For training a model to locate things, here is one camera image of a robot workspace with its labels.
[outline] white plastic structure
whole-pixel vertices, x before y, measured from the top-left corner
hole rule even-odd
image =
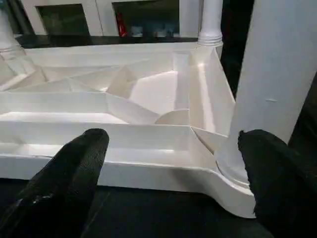
[[[263,129],[289,141],[317,71],[316,0],[255,1],[221,172],[248,187],[238,133]]]
[[[218,47],[222,45],[220,29],[223,0],[204,0],[202,29],[198,43],[203,46]]]
[[[118,36],[114,2],[136,0],[21,0],[35,34],[47,35],[37,6],[81,4],[92,36]],[[180,37],[197,37],[202,0],[179,0]]]
[[[30,49],[0,60],[0,177],[30,179],[63,144],[98,127],[110,136],[99,185],[204,193],[254,218],[237,133],[265,129],[287,140],[316,71],[315,0],[281,2],[288,11],[255,5],[236,103],[221,44]],[[208,16],[205,29],[216,26]]]

